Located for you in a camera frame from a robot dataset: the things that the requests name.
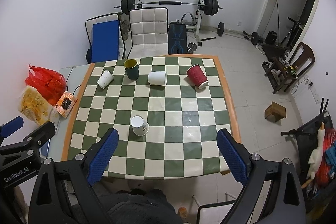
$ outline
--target white paper cup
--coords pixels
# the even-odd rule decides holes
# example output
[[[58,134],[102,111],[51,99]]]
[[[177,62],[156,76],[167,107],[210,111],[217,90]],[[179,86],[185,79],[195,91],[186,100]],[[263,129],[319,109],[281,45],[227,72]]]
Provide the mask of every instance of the white paper cup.
[[[99,80],[97,81],[97,85],[104,89],[112,80],[113,75],[108,70],[104,70],[103,74],[100,76]]]
[[[166,85],[167,84],[167,72],[166,71],[154,71],[148,74],[148,83],[152,85]]]
[[[135,115],[131,119],[131,126],[135,135],[146,135],[149,130],[149,124],[140,116]]]

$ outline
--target red cup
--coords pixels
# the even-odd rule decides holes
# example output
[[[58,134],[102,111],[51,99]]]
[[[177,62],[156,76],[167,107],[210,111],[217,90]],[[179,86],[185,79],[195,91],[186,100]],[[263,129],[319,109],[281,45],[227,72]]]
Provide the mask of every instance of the red cup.
[[[199,65],[191,66],[187,70],[187,75],[199,89],[205,88],[209,85],[208,79]]]

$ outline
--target red bag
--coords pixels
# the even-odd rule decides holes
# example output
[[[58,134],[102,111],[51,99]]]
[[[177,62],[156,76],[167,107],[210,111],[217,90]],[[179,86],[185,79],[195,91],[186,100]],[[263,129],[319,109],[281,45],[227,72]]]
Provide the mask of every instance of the red bag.
[[[60,73],[29,64],[29,76],[26,78],[26,85],[32,86],[48,101],[55,106],[65,92],[66,81]]]

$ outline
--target black weight plate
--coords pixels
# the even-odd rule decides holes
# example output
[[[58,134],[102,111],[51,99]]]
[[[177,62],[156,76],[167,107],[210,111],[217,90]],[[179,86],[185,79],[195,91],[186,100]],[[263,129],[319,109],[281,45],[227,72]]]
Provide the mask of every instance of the black weight plate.
[[[211,15],[213,3],[212,0],[204,0],[205,6],[203,6],[203,12],[206,15]]]
[[[217,34],[221,37],[224,33],[224,23],[220,22],[218,24]]]
[[[127,0],[121,0],[121,11],[128,15]]]
[[[252,38],[251,38],[251,42],[253,45],[257,45],[258,44],[258,41],[259,41],[259,35],[257,32],[253,32],[252,33]]]
[[[218,7],[219,7],[219,5],[218,5],[218,1],[217,0],[212,0],[212,13],[210,14],[211,16],[213,16],[213,15],[215,15],[215,14],[217,14],[217,12],[218,12]]]
[[[247,32],[243,31],[243,34],[247,34]],[[246,36],[244,36],[244,38],[245,38],[246,40],[249,40],[249,39],[250,39],[249,37],[246,37]]]
[[[134,4],[135,4],[135,0],[127,0],[127,9],[128,9],[128,12],[127,12],[126,15],[129,14],[129,12],[130,12],[131,9],[135,8]]]

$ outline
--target blue board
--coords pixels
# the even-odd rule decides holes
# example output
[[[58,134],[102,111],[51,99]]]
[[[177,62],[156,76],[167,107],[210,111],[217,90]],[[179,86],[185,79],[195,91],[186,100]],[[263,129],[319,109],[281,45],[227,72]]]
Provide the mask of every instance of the blue board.
[[[97,23],[92,28],[92,63],[118,60],[119,21]]]

